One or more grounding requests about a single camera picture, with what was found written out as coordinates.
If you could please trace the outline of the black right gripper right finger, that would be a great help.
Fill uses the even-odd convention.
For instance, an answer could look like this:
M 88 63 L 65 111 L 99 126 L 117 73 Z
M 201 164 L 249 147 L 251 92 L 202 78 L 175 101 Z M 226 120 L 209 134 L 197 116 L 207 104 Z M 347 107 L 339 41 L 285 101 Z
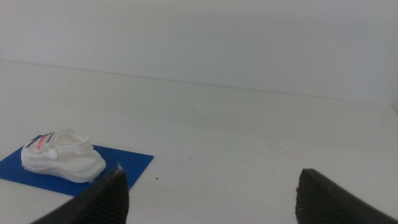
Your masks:
M 304 169 L 296 189 L 299 224 L 397 224 L 395 218 L 370 206 L 315 169 Z

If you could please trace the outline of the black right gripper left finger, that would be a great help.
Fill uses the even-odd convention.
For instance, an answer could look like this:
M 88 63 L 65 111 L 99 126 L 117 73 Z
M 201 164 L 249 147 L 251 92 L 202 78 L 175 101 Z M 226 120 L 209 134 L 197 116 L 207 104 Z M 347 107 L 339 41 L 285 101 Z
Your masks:
M 48 213 L 35 223 L 125 224 L 129 211 L 127 177 L 121 168 L 113 169 L 81 194 Z

